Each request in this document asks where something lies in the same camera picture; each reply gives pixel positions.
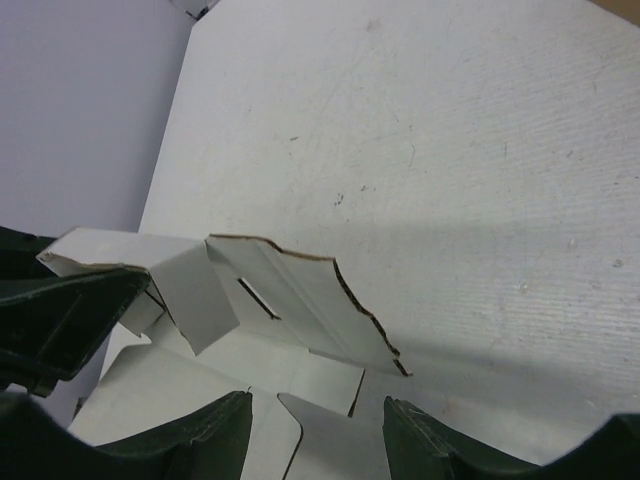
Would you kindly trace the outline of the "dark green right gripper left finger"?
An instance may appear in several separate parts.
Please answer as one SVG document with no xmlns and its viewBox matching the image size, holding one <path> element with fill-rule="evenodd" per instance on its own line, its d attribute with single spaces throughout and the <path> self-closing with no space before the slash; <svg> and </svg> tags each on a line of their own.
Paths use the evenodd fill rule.
<svg viewBox="0 0 640 480">
<path fill-rule="evenodd" d="M 176 420 L 91 446 L 29 396 L 1 395 L 3 479 L 238 479 L 252 427 L 252 399 L 233 391 Z"/>
</svg>

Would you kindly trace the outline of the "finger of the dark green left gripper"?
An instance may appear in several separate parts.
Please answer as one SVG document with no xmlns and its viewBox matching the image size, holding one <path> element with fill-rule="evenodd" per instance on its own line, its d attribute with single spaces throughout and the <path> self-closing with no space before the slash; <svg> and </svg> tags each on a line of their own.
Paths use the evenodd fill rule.
<svg viewBox="0 0 640 480">
<path fill-rule="evenodd" d="M 35 281 L 56 278 L 56 275 L 38 260 L 38 255 L 55 240 L 55 237 L 1 227 L 1 280 Z"/>
<path fill-rule="evenodd" d="M 47 397 L 72 380 L 149 283 L 126 268 L 2 280 L 1 389 Z"/>
</svg>

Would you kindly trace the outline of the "white paper box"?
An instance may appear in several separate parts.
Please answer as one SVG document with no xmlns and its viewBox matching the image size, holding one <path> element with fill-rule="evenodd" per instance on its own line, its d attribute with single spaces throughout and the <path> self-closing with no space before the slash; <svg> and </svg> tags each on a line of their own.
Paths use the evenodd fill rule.
<svg viewBox="0 0 640 480">
<path fill-rule="evenodd" d="M 349 416 L 366 371 L 406 374 L 332 257 L 256 236 L 77 228 L 39 260 L 61 277 L 132 267 L 151 278 L 116 327 L 115 358 L 71 424 L 92 445 L 246 390 L 254 414 L 242 475 L 283 479 L 303 435 L 283 395 Z"/>
</svg>

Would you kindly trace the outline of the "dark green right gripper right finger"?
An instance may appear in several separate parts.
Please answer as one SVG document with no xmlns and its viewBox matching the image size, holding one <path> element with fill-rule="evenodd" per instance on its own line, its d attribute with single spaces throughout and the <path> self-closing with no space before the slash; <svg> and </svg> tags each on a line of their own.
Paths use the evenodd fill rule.
<svg viewBox="0 0 640 480">
<path fill-rule="evenodd" d="M 393 479 L 637 479 L 639 416 L 616 414 L 581 445 L 535 465 L 386 397 L 383 437 Z"/>
</svg>

